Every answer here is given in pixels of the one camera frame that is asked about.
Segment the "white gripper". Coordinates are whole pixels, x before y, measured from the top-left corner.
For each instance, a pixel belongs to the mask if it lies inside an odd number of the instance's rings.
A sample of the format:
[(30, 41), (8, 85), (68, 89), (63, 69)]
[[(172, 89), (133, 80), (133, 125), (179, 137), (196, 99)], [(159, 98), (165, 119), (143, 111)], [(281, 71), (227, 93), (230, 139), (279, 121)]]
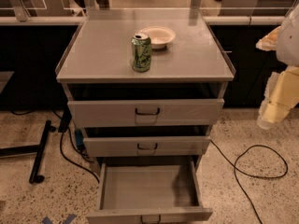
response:
[(283, 121), (299, 104), (299, 5), (281, 23), (256, 43), (264, 51), (277, 49), (279, 61), (291, 65), (280, 74), (273, 72), (267, 80), (257, 124), (269, 130)]

